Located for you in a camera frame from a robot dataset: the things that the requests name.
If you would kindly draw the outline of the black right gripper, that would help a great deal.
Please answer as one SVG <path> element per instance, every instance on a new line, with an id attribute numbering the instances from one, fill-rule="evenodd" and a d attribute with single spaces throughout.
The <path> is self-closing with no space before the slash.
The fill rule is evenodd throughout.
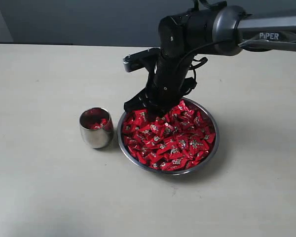
<path id="1" fill-rule="evenodd" d="M 156 72 L 147 89 L 142 89 L 132 99 L 124 103 L 124 111 L 137 110 L 148 112 L 148 121 L 164 117 L 180 99 L 189 94 L 197 85 L 194 77 L 187 78 L 194 54 L 186 58 L 167 57 L 160 53 L 156 61 Z"/>

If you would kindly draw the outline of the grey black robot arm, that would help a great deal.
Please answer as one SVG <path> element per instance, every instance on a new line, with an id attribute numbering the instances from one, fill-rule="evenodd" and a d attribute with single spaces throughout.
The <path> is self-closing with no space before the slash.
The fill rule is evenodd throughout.
<path id="1" fill-rule="evenodd" d="M 161 117 L 196 87 L 187 78 L 207 62 L 207 55 L 234 56 L 242 50 L 296 52 L 296 9 L 252 15 L 225 1 L 195 1 L 186 12 L 164 17 L 158 26 L 160 47 L 124 58 L 124 68 L 148 71 L 147 83 L 124 103 L 125 112 L 145 109 Z"/>

